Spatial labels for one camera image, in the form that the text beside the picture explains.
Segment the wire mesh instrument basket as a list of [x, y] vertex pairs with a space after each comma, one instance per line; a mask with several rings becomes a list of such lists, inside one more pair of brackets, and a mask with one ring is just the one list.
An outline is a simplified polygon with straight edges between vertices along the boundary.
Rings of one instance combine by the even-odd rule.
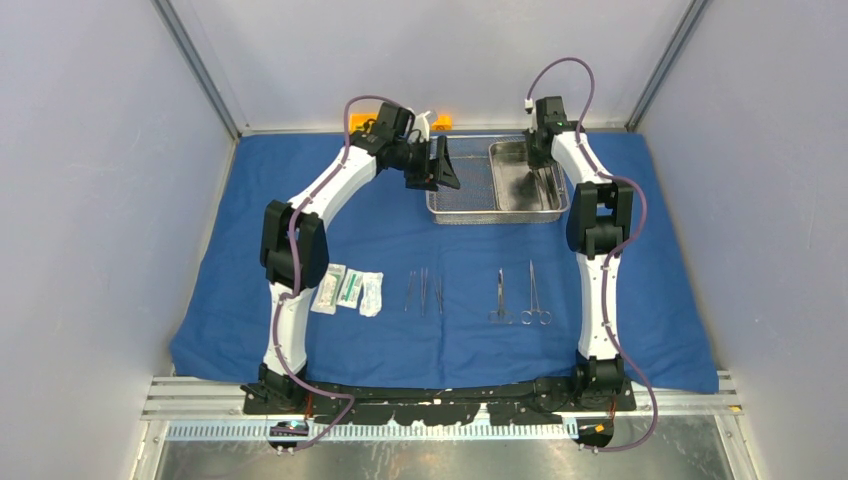
[[508, 213], [495, 204], [489, 146], [500, 141], [523, 141], [522, 135], [451, 135], [448, 150], [461, 183], [459, 190], [441, 187], [426, 194], [427, 208], [437, 224], [534, 224], [558, 221], [561, 214]]

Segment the blue surgical drape cloth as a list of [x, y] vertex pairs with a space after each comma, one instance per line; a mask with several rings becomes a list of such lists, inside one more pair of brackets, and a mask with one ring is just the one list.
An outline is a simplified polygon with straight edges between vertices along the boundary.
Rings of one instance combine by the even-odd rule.
[[[719, 388], [708, 335], [698, 314], [668, 208], [643, 137], [593, 133], [589, 143], [613, 174], [637, 182], [645, 217], [641, 236], [622, 255], [617, 278], [619, 338], [633, 365], [659, 388], [714, 393]], [[170, 343], [180, 375], [250, 383], [268, 345], [271, 296], [259, 262], [263, 213], [305, 189], [343, 145], [336, 134], [257, 135], [237, 148], [185, 318]], [[330, 259], [384, 274], [375, 317], [342, 308], [311, 314], [307, 374], [313, 381], [364, 387], [459, 388], [566, 376], [580, 336], [580, 275], [563, 222], [438, 225], [421, 191], [395, 170], [357, 192], [328, 228]], [[535, 265], [540, 306], [552, 322], [523, 325], [528, 265]], [[428, 268], [426, 314], [420, 269]], [[497, 273], [505, 279], [511, 325], [493, 324]], [[404, 311], [410, 271], [417, 272]], [[442, 276], [444, 313], [434, 280]]]

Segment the clear plastic packet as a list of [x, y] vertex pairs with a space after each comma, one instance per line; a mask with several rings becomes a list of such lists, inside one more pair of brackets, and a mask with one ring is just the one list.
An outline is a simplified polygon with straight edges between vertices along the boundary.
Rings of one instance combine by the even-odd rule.
[[375, 317], [382, 310], [382, 272], [364, 272], [362, 283], [362, 299], [359, 313], [365, 317]]

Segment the steel surgical scissors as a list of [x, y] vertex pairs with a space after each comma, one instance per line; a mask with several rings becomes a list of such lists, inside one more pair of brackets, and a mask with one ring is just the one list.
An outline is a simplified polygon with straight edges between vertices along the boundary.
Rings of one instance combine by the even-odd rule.
[[496, 307], [488, 314], [489, 322], [493, 324], [511, 325], [514, 322], [514, 314], [506, 308], [505, 279], [502, 268], [499, 268], [497, 273], [496, 294], [497, 304]]

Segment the green white small packet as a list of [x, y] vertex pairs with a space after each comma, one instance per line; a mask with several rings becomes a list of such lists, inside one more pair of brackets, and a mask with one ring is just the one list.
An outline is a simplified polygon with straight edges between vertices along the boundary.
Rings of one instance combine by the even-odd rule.
[[356, 309], [359, 304], [363, 280], [364, 273], [362, 271], [347, 269], [343, 280], [339, 284], [336, 305], [338, 307]]

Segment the white sterile pouch packet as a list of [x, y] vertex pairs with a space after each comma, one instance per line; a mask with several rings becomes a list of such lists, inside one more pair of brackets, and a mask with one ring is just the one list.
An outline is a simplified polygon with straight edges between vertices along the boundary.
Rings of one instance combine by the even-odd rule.
[[338, 293], [346, 275], [347, 267], [341, 264], [329, 264], [319, 286], [316, 288], [311, 311], [334, 315], [337, 310]]

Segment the steel surgical forceps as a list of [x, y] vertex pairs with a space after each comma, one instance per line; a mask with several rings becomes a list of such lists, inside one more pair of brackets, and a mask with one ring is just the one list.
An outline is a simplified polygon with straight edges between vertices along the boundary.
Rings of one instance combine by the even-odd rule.
[[529, 306], [523, 310], [520, 315], [520, 320], [523, 325], [531, 325], [538, 323], [547, 326], [552, 322], [552, 314], [548, 310], [544, 310], [540, 306], [539, 290], [537, 286], [535, 265], [532, 260], [528, 265], [529, 275]]

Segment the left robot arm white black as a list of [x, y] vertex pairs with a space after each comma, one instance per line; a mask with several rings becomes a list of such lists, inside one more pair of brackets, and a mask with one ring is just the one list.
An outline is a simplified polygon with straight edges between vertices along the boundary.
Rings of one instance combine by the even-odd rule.
[[408, 189], [460, 186], [446, 138], [431, 134], [436, 114], [416, 113], [387, 98], [380, 102], [375, 118], [344, 130], [338, 154], [308, 187], [265, 208], [260, 264], [271, 294], [268, 346], [258, 381], [245, 390], [270, 411], [293, 414], [305, 405], [306, 327], [313, 293], [330, 264], [327, 229], [334, 217], [388, 169], [402, 172]]

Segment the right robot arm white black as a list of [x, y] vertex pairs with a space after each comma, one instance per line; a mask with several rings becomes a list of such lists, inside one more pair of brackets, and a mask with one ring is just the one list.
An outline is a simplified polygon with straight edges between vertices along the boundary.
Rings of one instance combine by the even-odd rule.
[[530, 116], [524, 131], [528, 166], [557, 165], [573, 186], [566, 241], [580, 274], [582, 323], [570, 392], [577, 406], [596, 410], [621, 394], [625, 383], [616, 289], [634, 190], [603, 166], [582, 127], [568, 120], [560, 97], [527, 98], [524, 108]]

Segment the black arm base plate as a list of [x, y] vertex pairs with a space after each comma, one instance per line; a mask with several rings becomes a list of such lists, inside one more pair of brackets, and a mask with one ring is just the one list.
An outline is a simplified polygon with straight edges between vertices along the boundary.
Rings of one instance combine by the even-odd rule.
[[489, 415], [495, 426], [547, 425], [561, 413], [597, 413], [636, 409], [633, 389], [626, 380], [620, 394], [577, 392], [569, 377], [540, 377], [501, 386], [458, 389], [353, 387], [312, 382], [306, 389], [274, 372], [244, 384], [243, 412], [247, 415], [301, 414], [327, 425], [340, 417], [342, 425], [426, 426], [468, 425]]

